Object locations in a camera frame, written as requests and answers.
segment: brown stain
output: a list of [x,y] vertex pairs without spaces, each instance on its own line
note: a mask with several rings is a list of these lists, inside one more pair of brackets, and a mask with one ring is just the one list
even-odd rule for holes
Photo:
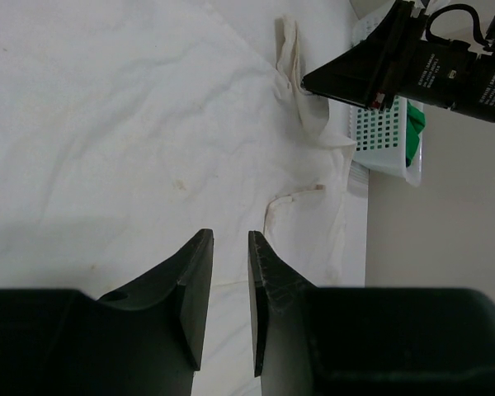
[[185,187],[185,184],[180,179],[176,179],[172,184],[174,185],[175,188],[177,188],[180,191],[186,191],[187,190]]

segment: white cloth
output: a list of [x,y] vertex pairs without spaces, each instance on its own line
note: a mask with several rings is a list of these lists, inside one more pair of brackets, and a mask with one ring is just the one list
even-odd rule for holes
[[[340,212],[348,152],[305,136],[287,82],[208,7],[0,2],[0,287],[97,297],[211,228],[208,328],[229,321],[228,334],[206,332],[194,394],[252,389],[247,301],[227,317],[216,293],[247,298],[248,230],[276,197],[320,184]],[[207,346],[221,342],[217,358]]]

